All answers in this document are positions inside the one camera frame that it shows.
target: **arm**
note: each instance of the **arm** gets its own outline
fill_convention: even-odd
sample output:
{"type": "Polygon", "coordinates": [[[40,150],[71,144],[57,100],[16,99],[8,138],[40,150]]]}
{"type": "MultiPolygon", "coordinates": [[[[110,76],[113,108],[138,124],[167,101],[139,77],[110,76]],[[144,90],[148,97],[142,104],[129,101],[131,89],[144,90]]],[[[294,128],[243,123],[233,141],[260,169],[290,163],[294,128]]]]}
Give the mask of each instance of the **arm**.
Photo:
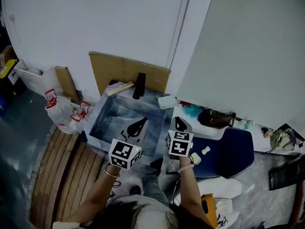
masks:
{"type": "MultiPolygon", "coordinates": [[[[120,169],[109,165],[107,172],[118,176],[120,169]]],[[[104,209],[115,180],[116,178],[104,172],[89,190],[83,204],[67,219],[67,222],[87,223],[92,221],[104,209]]]]}
{"type": "MultiPolygon", "coordinates": [[[[190,163],[188,158],[180,157],[180,167],[187,166],[190,163]]],[[[193,216],[202,219],[209,226],[212,226],[203,211],[201,195],[192,168],[181,171],[180,189],[181,205],[193,216]]]]}

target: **dark green floor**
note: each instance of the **dark green floor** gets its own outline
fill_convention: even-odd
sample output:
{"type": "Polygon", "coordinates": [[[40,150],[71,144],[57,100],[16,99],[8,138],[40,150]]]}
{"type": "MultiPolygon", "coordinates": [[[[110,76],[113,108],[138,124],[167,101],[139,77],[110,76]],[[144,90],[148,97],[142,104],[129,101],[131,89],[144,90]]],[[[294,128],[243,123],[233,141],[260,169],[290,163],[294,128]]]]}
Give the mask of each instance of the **dark green floor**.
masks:
{"type": "Polygon", "coordinates": [[[41,145],[52,125],[47,101],[26,90],[0,117],[0,228],[26,228],[26,192],[41,145]]]}

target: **person's left arm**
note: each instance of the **person's left arm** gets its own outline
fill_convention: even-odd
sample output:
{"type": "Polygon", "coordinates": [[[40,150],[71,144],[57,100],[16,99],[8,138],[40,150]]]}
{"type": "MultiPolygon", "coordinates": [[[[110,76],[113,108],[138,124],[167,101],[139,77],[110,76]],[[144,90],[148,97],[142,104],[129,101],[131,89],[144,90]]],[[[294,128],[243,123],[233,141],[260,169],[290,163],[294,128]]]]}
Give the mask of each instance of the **person's left arm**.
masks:
{"type": "MultiPolygon", "coordinates": [[[[106,171],[117,177],[121,168],[109,165],[106,171]]],[[[67,219],[66,222],[87,223],[101,213],[112,190],[115,177],[106,172],[93,184],[83,204],[67,219]]]]}

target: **black bag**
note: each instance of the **black bag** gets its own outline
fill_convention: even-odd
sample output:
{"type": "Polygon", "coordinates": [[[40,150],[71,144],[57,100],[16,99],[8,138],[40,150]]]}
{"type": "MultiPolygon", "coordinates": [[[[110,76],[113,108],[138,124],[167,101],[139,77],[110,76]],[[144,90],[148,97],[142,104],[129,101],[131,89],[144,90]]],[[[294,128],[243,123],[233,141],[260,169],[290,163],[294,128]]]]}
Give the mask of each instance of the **black bag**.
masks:
{"type": "Polygon", "coordinates": [[[202,125],[212,128],[222,129],[226,126],[233,127],[235,117],[236,117],[236,113],[225,114],[213,109],[204,109],[198,115],[198,121],[202,125]]]}

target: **black hair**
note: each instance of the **black hair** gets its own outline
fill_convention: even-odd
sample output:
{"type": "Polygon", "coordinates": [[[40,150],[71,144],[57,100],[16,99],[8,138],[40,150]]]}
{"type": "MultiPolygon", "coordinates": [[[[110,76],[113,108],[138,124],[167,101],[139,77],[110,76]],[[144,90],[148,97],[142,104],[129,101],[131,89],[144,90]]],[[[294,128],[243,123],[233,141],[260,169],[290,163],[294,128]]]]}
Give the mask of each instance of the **black hair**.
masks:
{"type": "MultiPolygon", "coordinates": [[[[137,217],[145,206],[147,205],[138,205],[136,201],[129,203],[113,202],[93,220],[88,229],[134,229],[137,217]]],[[[166,215],[169,229],[189,229],[189,227],[200,229],[211,228],[203,220],[193,216],[182,206],[170,205],[170,209],[174,214],[167,213],[166,215]]]]}

